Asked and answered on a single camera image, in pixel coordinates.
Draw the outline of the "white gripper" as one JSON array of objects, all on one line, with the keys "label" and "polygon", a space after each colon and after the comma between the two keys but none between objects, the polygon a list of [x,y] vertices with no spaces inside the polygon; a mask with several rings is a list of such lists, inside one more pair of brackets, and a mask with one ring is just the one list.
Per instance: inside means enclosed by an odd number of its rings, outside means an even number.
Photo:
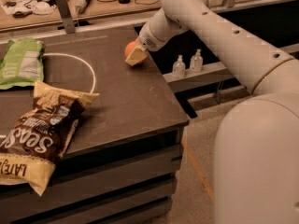
[{"label": "white gripper", "polygon": [[[162,30],[149,21],[143,25],[138,38],[140,43],[149,51],[158,51],[165,45]],[[143,63],[148,57],[144,47],[129,44],[125,49],[125,62],[131,66]]]}]

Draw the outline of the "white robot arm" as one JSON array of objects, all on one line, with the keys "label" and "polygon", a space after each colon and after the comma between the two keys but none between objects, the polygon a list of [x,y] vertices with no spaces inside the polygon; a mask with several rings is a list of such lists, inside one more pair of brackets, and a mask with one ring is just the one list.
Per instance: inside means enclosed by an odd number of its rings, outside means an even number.
[{"label": "white robot arm", "polygon": [[162,0],[125,49],[131,66],[192,31],[245,96],[215,136],[215,224],[299,224],[299,62],[212,11],[205,0]]}]

